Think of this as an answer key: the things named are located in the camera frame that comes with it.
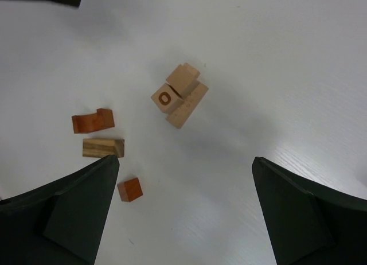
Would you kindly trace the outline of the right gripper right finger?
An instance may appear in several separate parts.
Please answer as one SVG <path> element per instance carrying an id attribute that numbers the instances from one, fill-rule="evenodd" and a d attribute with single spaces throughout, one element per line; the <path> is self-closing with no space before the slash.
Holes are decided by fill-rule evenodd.
<path id="1" fill-rule="evenodd" d="M 277 264 L 366 264 L 366 200 L 263 157 L 252 174 Z"/>

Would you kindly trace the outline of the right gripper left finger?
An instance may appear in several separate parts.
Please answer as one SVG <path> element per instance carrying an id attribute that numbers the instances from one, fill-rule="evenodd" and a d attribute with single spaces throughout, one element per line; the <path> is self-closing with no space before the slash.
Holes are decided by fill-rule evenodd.
<path id="1" fill-rule="evenodd" d="M 1 200 L 1 264 L 94 264 L 118 172 L 108 155 Z"/>

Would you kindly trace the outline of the striped plywood block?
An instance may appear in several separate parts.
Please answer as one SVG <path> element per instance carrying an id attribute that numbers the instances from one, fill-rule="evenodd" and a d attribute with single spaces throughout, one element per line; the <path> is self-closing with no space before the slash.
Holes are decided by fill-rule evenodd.
<path id="1" fill-rule="evenodd" d="M 103 158 L 108 155 L 124 157 L 124 139 L 83 139 L 83 157 Z"/>

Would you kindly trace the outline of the reddish arch wood block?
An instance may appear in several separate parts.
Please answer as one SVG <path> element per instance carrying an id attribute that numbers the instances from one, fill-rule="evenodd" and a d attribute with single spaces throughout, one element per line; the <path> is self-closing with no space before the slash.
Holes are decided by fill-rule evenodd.
<path id="1" fill-rule="evenodd" d="M 75 134 L 89 134 L 115 127 L 113 112 L 110 109 L 99 108 L 93 114 L 72 116 Z"/>

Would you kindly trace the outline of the wood cube with letter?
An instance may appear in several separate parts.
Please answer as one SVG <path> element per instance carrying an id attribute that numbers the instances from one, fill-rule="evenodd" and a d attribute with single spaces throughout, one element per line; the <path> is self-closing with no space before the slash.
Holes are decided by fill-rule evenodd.
<path id="1" fill-rule="evenodd" d="M 173 88 L 165 83 L 152 96 L 152 101 L 157 107 L 166 114 L 173 113 L 184 100 L 173 90 Z"/>

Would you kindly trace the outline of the small light wood cube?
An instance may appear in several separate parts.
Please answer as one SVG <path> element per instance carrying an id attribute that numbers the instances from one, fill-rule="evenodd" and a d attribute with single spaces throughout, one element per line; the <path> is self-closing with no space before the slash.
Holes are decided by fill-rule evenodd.
<path id="1" fill-rule="evenodd" d="M 180 64 L 166 78 L 167 83 L 179 94 L 186 98 L 198 85 L 199 70 L 188 63 Z"/>

